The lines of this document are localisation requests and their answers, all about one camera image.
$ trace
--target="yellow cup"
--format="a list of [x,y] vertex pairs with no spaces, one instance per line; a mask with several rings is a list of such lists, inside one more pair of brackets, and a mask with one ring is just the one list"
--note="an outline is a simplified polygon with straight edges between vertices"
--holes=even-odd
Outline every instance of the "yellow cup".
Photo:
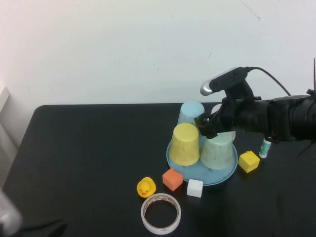
[[169,155],[179,165],[192,165],[198,161],[198,129],[193,124],[185,122],[174,128]]

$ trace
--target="white cube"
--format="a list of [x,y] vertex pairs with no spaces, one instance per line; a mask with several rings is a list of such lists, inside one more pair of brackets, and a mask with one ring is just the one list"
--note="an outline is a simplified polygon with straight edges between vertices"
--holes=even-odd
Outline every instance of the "white cube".
[[203,182],[200,180],[190,179],[188,183],[187,195],[200,198],[202,196]]

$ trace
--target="black table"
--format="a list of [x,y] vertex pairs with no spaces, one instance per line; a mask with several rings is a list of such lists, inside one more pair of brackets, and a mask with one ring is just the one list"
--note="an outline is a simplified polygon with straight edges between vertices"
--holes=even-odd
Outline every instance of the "black table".
[[[214,104],[205,105],[211,108]],[[26,223],[62,217],[64,236],[151,236],[137,183],[152,177],[174,196],[181,222],[171,236],[316,236],[315,147],[272,145],[257,170],[240,167],[202,198],[162,184],[180,104],[42,106],[36,109],[4,191]],[[238,154],[258,153],[262,136],[238,132]],[[28,236],[44,236],[35,233]]]

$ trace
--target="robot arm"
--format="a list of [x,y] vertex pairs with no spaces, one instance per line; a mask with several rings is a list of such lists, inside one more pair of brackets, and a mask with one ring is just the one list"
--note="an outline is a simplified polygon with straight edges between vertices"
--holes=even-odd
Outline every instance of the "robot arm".
[[316,140],[316,92],[261,100],[245,80],[253,69],[258,68],[233,68],[202,84],[202,95],[224,90],[226,97],[215,114],[195,118],[201,134],[210,139],[219,132],[244,130],[263,133],[272,142]]

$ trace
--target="masking tape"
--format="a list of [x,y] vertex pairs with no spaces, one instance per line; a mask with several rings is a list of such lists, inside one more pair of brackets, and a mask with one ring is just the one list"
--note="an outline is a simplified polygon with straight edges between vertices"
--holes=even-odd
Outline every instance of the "masking tape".
[[[145,218],[145,213],[147,211],[148,206],[150,204],[152,204],[153,202],[159,201],[159,200],[170,202],[172,205],[174,205],[174,207],[177,210],[177,217],[176,217],[175,221],[170,226],[167,226],[164,228],[158,228],[158,227],[155,227],[155,226],[149,224],[149,222]],[[168,194],[154,194],[144,201],[144,203],[142,205],[142,209],[141,209],[141,217],[142,217],[142,221],[144,223],[144,226],[151,233],[154,233],[156,235],[166,235],[170,232],[173,232],[178,227],[178,225],[180,223],[180,219],[181,219],[181,208],[180,208],[178,201],[174,197],[172,197]]]

